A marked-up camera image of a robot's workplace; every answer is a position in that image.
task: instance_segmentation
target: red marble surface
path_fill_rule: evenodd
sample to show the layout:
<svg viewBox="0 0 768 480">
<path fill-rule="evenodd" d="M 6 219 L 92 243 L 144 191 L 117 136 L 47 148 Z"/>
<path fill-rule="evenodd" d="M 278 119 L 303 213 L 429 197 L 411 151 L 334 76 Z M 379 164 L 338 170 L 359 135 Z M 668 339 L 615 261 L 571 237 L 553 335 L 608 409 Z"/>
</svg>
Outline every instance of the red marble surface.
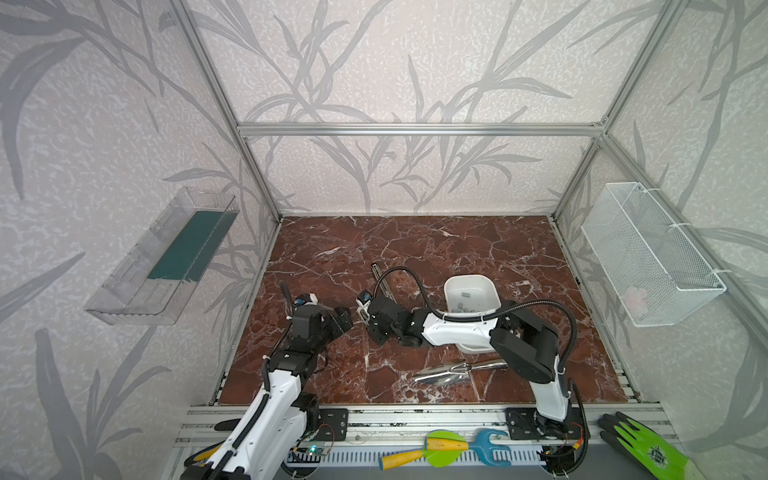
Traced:
<svg viewBox="0 0 768 480">
<path fill-rule="evenodd" d="M 566 375 L 576 379 L 585 402 L 627 401 L 545 217 L 301 217 L 283 222 L 220 402 L 249 404 L 261 386 L 262 355 L 286 325 L 278 282 L 288 282 L 294 296 L 315 293 L 324 305 L 353 307 L 360 291 L 372 290 L 372 262 L 382 270 L 409 266 L 441 310 L 442 284 L 467 273 L 489 277 L 502 299 L 565 303 L 579 321 L 578 344 Z M 403 306 L 423 305 L 406 273 L 392 273 L 387 280 Z M 568 320 L 548 307 L 534 311 L 561 332 L 563 347 Z M 356 313 L 353 319 L 352 329 L 329 346 L 328 368 L 306 387 L 321 403 L 534 401 L 529 384 L 511 370 L 477 371 L 472 382 L 456 386 L 414 383 L 413 373 L 463 355 L 455 346 L 413 349 L 395 340 L 379 347 Z M 466 356 L 470 361 L 494 357 Z"/>
</svg>

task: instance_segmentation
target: work glove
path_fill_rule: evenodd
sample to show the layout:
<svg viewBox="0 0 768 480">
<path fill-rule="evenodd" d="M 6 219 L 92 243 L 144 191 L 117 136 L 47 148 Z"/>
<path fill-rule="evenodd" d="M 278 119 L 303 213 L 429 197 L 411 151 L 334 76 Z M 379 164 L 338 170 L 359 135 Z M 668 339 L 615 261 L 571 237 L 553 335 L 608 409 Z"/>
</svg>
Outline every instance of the work glove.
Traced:
<svg viewBox="0 0 768 480">
<path fill-rule="evenodd" d="M 605 414 L 598 425 L 601 439 L 659 480 L 704 480 L 688 457 L 624 413 Z"/>
</svg>

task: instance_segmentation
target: clear plastic tray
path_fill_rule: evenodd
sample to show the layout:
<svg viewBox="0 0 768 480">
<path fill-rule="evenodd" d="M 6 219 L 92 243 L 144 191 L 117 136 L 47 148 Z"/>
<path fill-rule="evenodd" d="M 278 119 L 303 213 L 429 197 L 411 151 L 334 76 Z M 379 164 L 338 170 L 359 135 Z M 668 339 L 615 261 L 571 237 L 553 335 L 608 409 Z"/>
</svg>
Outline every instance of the clear plastic tray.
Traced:
<svg viewBox="0 0 768 480">
<path fill-rule="evenodd" d="M 85 311 L 111 325 L 173 325 L 239 212 L 232 194 L 183 187 Z"/>
</svg>

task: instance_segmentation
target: green strip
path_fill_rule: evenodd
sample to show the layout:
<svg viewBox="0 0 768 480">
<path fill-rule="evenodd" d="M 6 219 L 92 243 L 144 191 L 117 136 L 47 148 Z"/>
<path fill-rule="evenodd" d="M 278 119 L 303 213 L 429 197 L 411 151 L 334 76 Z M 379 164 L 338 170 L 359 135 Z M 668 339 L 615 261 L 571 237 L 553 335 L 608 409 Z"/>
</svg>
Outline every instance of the green strip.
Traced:
<svg viewBox="0 0 768 480">
<path fill-rule="evenodd" d="M 147 278 L 199 282 L 235 217 L 237 212 L 195 212 Z"/>
</svg>

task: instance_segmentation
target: white wire basket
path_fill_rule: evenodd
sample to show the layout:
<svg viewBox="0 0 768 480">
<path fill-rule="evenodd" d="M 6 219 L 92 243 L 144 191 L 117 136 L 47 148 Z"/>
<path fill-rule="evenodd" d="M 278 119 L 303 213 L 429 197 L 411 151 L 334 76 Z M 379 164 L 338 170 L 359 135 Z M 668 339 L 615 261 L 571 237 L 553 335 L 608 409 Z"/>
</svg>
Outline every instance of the white wire basket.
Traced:
<svg viewBox="0 0 768 480">
<path fill-rule="evenodd" d="M 581 230 L 635 326 L 674 325 L 726 289 L 642 184 L 606 184 Z"/>
</svg>

